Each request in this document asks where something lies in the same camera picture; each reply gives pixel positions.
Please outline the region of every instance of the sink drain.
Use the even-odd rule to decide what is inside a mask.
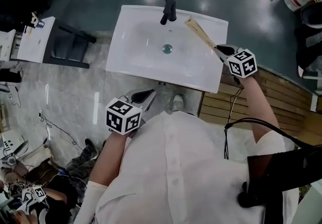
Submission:
[[[170,44],[166,44],[165,46],[162,47],[162,51],[165,54],[170,54],[173,51],[173,48]]]

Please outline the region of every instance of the sink basin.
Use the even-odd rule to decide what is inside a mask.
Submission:
[[[193,16],[216,44],[226,43],[228,22],[177,10],[177,20],[161,25],[162,16],[163,8],[122,6],[106,71],[217,93],[223,64],[184,22]]]

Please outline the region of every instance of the wooden handle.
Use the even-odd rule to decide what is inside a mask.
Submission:
[[[217,45],[208,37],[205,31],[201,28],[198,22],[191,16],[187,21],[185,21],[185,25],[192,30],[195,34],[199,36],[212,50],[217,47]]]

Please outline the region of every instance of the black faucet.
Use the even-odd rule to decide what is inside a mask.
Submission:
[[[176,0],[166,0],[166,6],[163,10],[163,17],[160,24],[165,25],[167,20],[174,22],[177,19]]]

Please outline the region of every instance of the button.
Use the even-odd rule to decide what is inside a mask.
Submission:
[[[173,184],[174,186],[176,186],[176,185],[178,184],[178,182],[179,182],[179,179],[178,179],[178,178],[176,178],[176,179],[174,179],[174,180],[172,181],[172,184]]]

